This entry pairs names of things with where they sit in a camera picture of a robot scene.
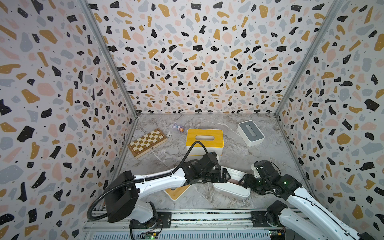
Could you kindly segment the left green circuit board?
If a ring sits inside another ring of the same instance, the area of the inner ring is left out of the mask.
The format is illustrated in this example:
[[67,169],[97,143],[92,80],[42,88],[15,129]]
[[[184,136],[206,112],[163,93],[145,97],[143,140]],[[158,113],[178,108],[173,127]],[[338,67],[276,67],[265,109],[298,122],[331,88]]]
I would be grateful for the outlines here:
[[157,240],[159,232],[142,232],[138,235],[138,240]]

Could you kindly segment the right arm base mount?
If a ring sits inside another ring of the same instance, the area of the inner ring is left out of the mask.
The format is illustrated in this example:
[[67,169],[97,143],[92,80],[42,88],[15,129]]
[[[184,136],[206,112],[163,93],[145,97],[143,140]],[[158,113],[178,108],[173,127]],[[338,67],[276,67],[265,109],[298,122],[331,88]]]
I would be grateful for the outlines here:
[[282,228],[277,215],[267,211],[251,211],[251,221],[254,228]]

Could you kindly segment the right green circuit board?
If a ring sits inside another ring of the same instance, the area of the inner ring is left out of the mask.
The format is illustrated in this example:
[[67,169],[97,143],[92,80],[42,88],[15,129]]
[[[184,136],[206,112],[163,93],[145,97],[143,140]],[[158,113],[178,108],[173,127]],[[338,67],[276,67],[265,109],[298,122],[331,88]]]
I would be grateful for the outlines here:
[[286,235],[284,231],[269,231],[271,240],[285,240]]

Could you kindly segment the right aluminium corner post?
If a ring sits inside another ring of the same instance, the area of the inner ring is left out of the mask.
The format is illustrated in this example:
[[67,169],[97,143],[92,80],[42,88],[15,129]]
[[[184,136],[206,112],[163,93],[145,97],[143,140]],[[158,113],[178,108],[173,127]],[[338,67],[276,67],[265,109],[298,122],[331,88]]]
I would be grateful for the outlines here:
[[326,34],[329,27],[331,26],[337,13],[341,9],[343,2],[344,1],[342,1],[342,0],[334,0],[332,2],[331,6],[327,12],[326,17],[325,17],[322,25],[319,28],[318,33],[316,34],[313,42],[311,43],[307,53],[305,54],[305,56],[303,58],[303,61],[300,63],[299,68],[294,75],[293,80],[291,81],[290,85],[287,87],[287,91],[284,94],[283,99],[279,103],[278,108],[277,108],[276,112],[274,113],[274,116],[276,119],[278,119],[278,116],[283,111],[285,104],[288,102],[291,93],[294,92],[294,88],[297,85],[297,83],[299,82],[304,71],[306,70],[307,65],[309,64],[309,62],[311,61],[311,59],[313,58],[313,56],[317,52],[317,48],[319,47],[320,43],[322,42],[324,35]]

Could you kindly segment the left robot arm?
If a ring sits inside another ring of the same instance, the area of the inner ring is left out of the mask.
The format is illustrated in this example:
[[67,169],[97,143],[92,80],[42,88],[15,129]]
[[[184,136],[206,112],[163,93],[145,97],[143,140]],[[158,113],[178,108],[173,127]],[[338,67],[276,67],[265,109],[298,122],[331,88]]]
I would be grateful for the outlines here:
[[122,173],[106,189],[104,197],[109,223],[131,218],[140,223],[153,222],[157,217],[151,202],[141,199],[151,194],[194,184],[227,183],[231,178],[222,168],[216,153],[208,153],[199,160],[181,163],[177,168],[151,175],[134,176],[131,171]]

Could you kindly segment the grey lid tissue box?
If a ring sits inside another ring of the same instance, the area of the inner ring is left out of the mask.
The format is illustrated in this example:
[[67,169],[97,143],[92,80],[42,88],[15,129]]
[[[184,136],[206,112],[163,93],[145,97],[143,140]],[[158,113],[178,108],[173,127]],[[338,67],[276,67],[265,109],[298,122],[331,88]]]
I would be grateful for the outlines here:
[[239,123],[237,130],[248,147],[259,145],[265,139],[265,135],[252,120]]

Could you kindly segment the left aluminium corner post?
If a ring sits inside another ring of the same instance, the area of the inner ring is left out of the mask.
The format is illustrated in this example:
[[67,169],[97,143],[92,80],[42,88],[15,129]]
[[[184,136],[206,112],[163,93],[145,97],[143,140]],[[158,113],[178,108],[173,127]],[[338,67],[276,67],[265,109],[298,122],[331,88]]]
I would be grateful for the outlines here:
[[129,111],[133,115],[133,118],[135,120],[138,117],[137,111],[134,108],[134,105],[131,101],[131,98],[130,98],[129,93],[126,89],[126,86],[125,86],[125,84],[122,80],[122,77],[119,74],[118,68],[117,68],[117,66],[116,66],[116,64],[115,64],[115,62],[114,62],[114,60],[110,54],[108,45],[104,41],[102,32],[100,31],[100,29],[98,27],[97,21],[96,21],[93,13],[91,11],[89,3],[86,0],[79,0],[78,3],[80,5],[82,12],[85,15],[85,19],[87,20],[91,31],[94,34],[95,40],[98,43],[100,50],[101,50],[103,56],[105,57],[106,62],[108,64],[108,66],[110,67],[115,80],[117,81],[117,84],[118,84],[118,86],[122,92],[122,95],[128,104]]

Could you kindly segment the white pink tissue box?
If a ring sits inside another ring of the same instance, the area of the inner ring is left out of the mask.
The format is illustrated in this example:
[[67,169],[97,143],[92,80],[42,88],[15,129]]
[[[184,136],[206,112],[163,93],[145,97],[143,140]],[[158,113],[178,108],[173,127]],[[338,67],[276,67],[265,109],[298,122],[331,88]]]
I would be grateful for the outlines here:
[[226,195],[231,198],[235,198],[238,200],[245,200],[247,199],[250,194],[251,190],[246,189],[243,186],[239,185],[239,181],[243,178],[243,176],[246,174],[244,172],[234,170],[231,168],[226,167],[229,175],[231,178],[229,181],[225,184],[223,183],[213,183],[214,189],[223,195]]

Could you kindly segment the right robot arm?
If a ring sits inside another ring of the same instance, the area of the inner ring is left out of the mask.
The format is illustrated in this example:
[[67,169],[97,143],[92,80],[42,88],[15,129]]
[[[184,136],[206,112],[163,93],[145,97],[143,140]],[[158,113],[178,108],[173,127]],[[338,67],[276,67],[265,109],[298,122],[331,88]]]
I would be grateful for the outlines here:
[[245,174],[239,184],[258,195],[273,194],[275,201],[267,208],[269,225],[282,225],[306,240],[371,240],[368,233],[359,233],[323,207],[294,177],[282,175],[268,160],[255,162],[253,174]]

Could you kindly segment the green circuit board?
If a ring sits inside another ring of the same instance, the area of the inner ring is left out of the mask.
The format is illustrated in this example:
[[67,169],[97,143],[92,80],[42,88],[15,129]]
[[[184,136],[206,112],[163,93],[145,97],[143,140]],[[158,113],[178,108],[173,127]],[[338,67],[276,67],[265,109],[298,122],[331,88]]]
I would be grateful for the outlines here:
[[269,231],[271,240],[285,240],[286,235],[284,231]]
[[142,232],[138,235],[138,240],[157,240],[159,232]]

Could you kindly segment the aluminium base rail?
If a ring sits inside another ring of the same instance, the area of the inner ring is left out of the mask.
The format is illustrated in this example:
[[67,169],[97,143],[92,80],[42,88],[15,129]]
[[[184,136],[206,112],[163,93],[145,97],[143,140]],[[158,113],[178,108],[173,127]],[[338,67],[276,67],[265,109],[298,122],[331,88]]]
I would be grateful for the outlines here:
[[287,227],[254,228],[251,211],[265,209],[159,210],[171,212],[169,229],[133,229],[132,221],[88,222],[84,240],[138,240],[142,232],[159,232],[158,240],[270,240],[269,231],[284,231],[286,240],[305,240]]

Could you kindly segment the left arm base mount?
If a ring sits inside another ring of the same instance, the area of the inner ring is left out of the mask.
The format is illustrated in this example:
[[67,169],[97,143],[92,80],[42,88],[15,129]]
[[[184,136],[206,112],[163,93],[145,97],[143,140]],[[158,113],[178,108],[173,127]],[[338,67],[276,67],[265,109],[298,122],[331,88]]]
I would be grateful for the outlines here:
[[172,213],[171,212],[157,212],[155,215],[145,223],[140,223],[133,220],[132,228],[135,229],[169,229],[171,227]]

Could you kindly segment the wooden chess board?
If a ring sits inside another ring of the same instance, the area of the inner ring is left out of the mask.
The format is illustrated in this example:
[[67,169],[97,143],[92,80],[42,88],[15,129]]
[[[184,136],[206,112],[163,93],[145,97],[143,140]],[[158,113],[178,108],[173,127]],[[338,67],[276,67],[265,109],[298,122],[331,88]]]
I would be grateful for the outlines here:
[[155,129],[144,136],[129,143],[128,147],[135,159],[138,159],[160,146],[168,140],[167,136],[159,129]]

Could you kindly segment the purple bunny toy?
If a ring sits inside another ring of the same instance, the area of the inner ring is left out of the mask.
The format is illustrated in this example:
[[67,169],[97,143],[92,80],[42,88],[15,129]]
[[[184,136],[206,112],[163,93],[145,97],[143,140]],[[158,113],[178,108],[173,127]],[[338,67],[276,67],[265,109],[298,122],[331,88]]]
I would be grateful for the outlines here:
[[181,126],[181,125],[174,124],[173,128],[176,129],[180,133],[183,133],[185,131],[185,127]]

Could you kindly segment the aluminium corner post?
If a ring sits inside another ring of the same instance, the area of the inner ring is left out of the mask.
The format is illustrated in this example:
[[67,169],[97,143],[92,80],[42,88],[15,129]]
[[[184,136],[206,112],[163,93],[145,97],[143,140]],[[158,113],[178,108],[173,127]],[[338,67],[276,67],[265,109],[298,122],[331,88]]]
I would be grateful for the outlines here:
[[317,48],[319,47],[320,43],[322,42],[324,35],[326,34],[329,27],[331,26],[337,13],[341,9],[343,2],[344,1],[342,1],[342,0],[334,0],[332,2],[331,6],[327,12],[326,17],[325,17],[322,25],[319,28],[318,33],[316,34],[313,42],[311,43],[307,53],[305,54],[305,56],[303,58],[303,61],[300,63],[299,68],[294,75],[293,80],[291,81],[290,85],[287,87],[287,91],[284,94],[283,99],[279,103],[278,108],[277,108],[276,112],[274,113],[274,116],[276,119],[278,119],[278,116],[283,111],[285,104],[288,102],[291,93],[294,92],[294,88],[297,85],[297,83],[299,82],[304,71],[306,70],[307,65],[309,64],[309,62],[311,61],[311,59],[313,58],[313,56],[317,52]]
[[116,64],[115,64],[115,62],[114,62],[114,60],[110,54],[108,45],[104,41],[102,32],[100,31],[100,29],[98,27],[97,21],[96,21],[93,13],[91,11],[89,3],[86,0],[79,0],[78,3],[80,5],[82,12],[85,15],[85,19],[87,20],[91,31],[94,34],[95,40],[98,43],[100,50],[101,50],[103,56],[105,57],[106,62],[108,64],[108,66],[110,67],[115,80],[117,81],[117,84],[118,84],[118,86],[122,92],[122,95],[128,104],[129,111],[133,115],[133,118],[135,120],[138,117],[137,111],[134,108],[134,105],[131,101],[131,98],[130,98],[129,93],[126,89],[126,86],[125,86],[125,84],[122,80],[122,77],[119,74],[118,68],[117,68],[117,66],[116,66]]

